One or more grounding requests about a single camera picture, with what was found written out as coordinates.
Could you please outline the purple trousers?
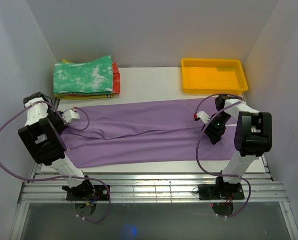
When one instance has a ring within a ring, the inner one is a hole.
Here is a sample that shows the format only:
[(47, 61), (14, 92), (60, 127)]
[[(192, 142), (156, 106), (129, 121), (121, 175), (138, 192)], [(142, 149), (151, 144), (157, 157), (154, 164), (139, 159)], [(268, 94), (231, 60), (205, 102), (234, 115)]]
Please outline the purple trousers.
[(236, 120), (212, 144), (194, 121), (200, 108), (217, 110), (214, 99), (182, 99), (86, 106), (81, 119), (61, 133), (67, 156), (78, 168), (166, 161), (229, 160), (235, 151)]

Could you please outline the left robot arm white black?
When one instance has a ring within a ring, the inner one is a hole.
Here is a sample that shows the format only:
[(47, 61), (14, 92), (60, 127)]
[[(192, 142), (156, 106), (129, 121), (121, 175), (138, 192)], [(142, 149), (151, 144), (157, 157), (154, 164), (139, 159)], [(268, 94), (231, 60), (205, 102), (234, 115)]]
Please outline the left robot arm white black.
[(79, 120), (80, 115), (75, 109), (69, 109), (58, 116), (50, 104), (48, 97), (41, 92), (24, 98), (23, 105), (28, 108), (26, 123), (18, 130), (18, 135), (36, 163), (49, 166), (62, 176), (69, 176), (67, 186), (62, 187), (64, 191), (81, 200), (93, 199), (96, 194), (94, 186), (68, 158), (67, 148), (60, 137), (68, 124)]

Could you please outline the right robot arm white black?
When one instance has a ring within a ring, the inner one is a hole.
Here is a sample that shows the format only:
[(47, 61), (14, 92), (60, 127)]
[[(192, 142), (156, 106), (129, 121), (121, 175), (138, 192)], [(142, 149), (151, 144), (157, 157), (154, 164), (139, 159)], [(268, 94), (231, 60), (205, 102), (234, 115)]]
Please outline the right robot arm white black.
[(244, 173), (256, 158), (272, 148), (272, 115), (249, 107), (234, 94), (216, 94), (215, 106), (217, 112), (212, 116), (197, 109), (194, 119), (203, 122), (203, 134), (215, 145), (225, 133), (228, 120), (234, 118), (235, 152), (227, 166), (214, 175), (214, 184), (198, 185), (198, 194), (200, 200), (224, 200), (229, 204), (245, 198), (241, 185)]

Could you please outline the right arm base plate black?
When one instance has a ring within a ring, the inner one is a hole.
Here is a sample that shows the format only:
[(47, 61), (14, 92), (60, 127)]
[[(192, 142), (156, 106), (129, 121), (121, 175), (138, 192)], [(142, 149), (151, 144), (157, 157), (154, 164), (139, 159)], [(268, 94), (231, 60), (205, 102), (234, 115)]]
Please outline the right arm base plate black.
[(220, 187), (215, 184), (198, 185), (199, 200), (244, 200), (245, 195), (240, 183), (230, 187)]

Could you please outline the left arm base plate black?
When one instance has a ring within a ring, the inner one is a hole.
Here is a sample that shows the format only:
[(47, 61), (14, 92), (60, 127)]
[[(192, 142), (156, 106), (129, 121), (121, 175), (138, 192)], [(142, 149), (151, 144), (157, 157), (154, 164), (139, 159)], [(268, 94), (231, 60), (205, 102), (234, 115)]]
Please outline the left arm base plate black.
[[(108, 197), (108, 190), (103, 185), (94, 185), (95, 189), (95, 198), (98, 201), (107, 201), (109, 199)], [(68, 201), (91, 201), (91, 199), (83, 199), (81, 197), (76, 197), (70, 193), (66, 194), (65, 199)]]

